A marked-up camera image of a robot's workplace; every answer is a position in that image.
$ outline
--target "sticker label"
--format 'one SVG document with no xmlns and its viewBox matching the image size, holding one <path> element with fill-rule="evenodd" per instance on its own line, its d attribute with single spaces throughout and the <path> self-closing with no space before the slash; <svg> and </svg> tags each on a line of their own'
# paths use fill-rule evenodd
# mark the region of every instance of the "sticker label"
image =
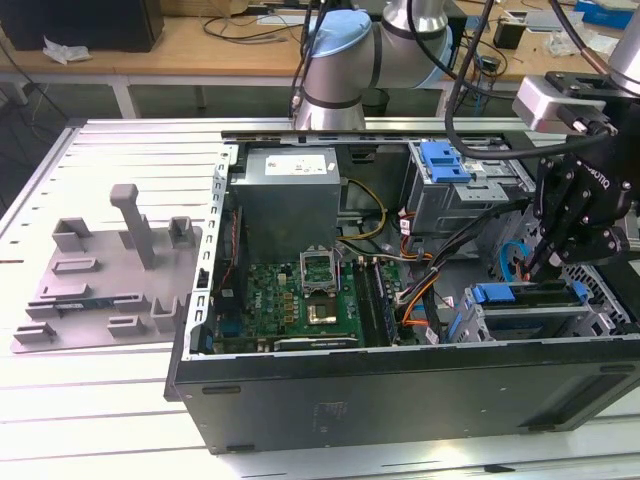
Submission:
<svg viewBox="0 0 640 480">
<path fill-rule="evenodd" d="M 464 165 L 467 170 L 473 170 L 474 172 L 484 172 L 484 167 L 479 163 L 466 163 Z"/>
<path fill-rule="evenodd" d="M 265 175 L 326 175 L 324 155 L 269 155 Z"/>
<path fill-rule="evenodd" d="M 65 303 L 64 305 L 56 305 L 58 310 L 76 310 L 84 308 L 81 303 Z"/>
<path fill-rule="evenodd" d="M 431 330 L 431 328 L 427 327 L 427 331 L 425 332 L 425 335 L 427 337 L 427 341 L 431 345 L 437 345 L 438 343 L 440 343 L 440 339 L 438 338 L 438 335 L 436 335 L 436 332 Z"/>
</svg>

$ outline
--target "blue box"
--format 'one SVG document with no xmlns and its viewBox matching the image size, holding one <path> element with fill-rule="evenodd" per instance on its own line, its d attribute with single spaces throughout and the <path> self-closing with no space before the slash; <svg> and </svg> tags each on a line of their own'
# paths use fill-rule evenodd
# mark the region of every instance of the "blue box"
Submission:
<svg viewBox="0 0 640 480">
<path fill-rule="evenodd" d="M 578 0 L 574 8 L 576 12 L 584 12 L 582 21 L 602 25 L 604 27 L 624 30 L 633 16 L 632 10 L 607 10 L 589 0 Z"/>
</svg>

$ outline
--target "wire bundle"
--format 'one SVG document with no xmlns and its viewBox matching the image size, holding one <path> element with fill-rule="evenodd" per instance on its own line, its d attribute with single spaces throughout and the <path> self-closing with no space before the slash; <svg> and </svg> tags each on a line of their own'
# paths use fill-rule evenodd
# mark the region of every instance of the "wire bundle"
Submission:
<svg viewBox="0 0 640 480">
<path fill-rule="evenodd" d="M 451 235 L 442 244 L 438 251 L 433 254 L 429 264 L 427 265 L 427 275 L 400 295 L 398 307 L 402 308 L 408 304 L 402 317 L 402 324 L 408 324 L 407 322 L 410 321 L 409 317 L 411 315 L 411 311 L 415 307 L 416 303 L 433 286 L 438 279 L 442 267 L 445 265 L 447 260 L 460 249 L 460 247 L 476 238 L 491 219 L 504 215 L 505 213 L 524 210 L 527 205 L 529 205 L 529 202 L 529 199 L 520 199 L 492 207 Z M 435 311 L 435 305 L 432 305 L 433 302 L 433 295 L 429 295 L 427 297 L 427 303 L 429 304 L 429 309 L 427 311 Z"/>
<path fill-rule="evenodd" d="M 291 95 L 289 98 L 289 117 L 293 117 L 296 109 L 302 103 L 301 100 L 295 103 L 296 94 L 299 93 L 298 90 L 303 88 L 304 82 L 307 79 L 307 73 L 309 72 L 309 66 L 311 65 L 311 60 L 313 58 L 313 47 L 316 42 L 316 37 L 318 32 L 320 31 L 320 27 L 322 26 L 322 22 L 324 22 L 327 13 L 329 12 L 329 0 L 321 0 L 320 8 L 318 9 L 318 16 L 316 19 L 316 24 L 311 34 L 309 33 L 309 28 L 311 24 L 311 10 L 312 10 L 313 1 L 309 0 L 309 4 L 307 5 L 307 11 L 305 13 L 304 24 L 302 25 L 302 42 L 300 45 L 300 62 L 298 63 L 298 67 L 296 68 L 295 73 L 293 74 L 293 81 L 291 82 Z M 300 73 L 302 72 L 302 80 L 300 80 L 300 85 L 298 85 L 298 78 L 300 78 Z"/>
</svg>

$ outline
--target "aluminum work table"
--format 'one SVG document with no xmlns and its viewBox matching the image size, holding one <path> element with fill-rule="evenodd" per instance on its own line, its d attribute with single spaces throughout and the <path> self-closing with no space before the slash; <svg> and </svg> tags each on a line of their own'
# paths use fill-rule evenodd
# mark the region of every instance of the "aluminum work table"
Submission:
<svg viewBox="0 0 640 480">
<path fill-rule="evenodd" d="M 442 131 L 438 119 L 379 119 L 372 129 Z M 461 119 L 460 131 L 523 130 L 515 119 Z M 171 344 L 41 354 L 9 350 L 55 243 L 60 217 L 123 228 L 108 193 L 136 183 L 151 226 L 202 224 L 221 130 L 285 120 L 110 120 L 66 129 L 0 221 L 0 478 L 216 480 L 375 478 L 622 479 L 640 476 L 640 392 L 574 432 L 213 456 L 181 403 L 163 399 Z M 536 143 L 559 138 L 534 136 Z M 504 473 L 496 465 L 506 467 Z"/>
</svg>

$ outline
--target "blue cable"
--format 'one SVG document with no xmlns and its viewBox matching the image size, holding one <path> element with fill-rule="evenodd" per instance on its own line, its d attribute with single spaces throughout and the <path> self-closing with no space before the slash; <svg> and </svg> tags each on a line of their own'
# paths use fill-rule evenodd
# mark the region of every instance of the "blue cable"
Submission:
<svg viewBox="0 0 640 480">
<path fill-rule="evenodd" d="M 513 282 L 513 275 L 509 271 L 509 260 L 507 260 L 507 252 L 509 247 L 518 247 L 522 254 L 526 257 L 529 255 L 529 247 L 522 242 L 509 241 L 506 242 L 502 248 L 500 248 L 500 270 L 502 270 L 502 276 L 505 282 Z"/>
</svg>

